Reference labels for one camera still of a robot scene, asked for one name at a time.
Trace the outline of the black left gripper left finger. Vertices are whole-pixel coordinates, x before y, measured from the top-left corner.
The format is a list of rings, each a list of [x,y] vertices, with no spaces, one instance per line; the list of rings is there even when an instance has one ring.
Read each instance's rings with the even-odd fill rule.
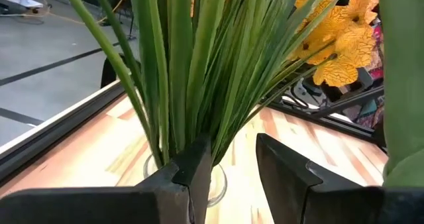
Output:
[[[42,188],[1,198],[2,223],[204,223],[211,141],[185,151],[135,186]]]

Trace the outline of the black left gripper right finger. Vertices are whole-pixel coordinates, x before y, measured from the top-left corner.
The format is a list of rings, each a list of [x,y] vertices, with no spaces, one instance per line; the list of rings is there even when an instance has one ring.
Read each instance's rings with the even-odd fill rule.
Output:
[[[423,224],[423,189],[360,186],[259,133],[256,159],[275,223]]]

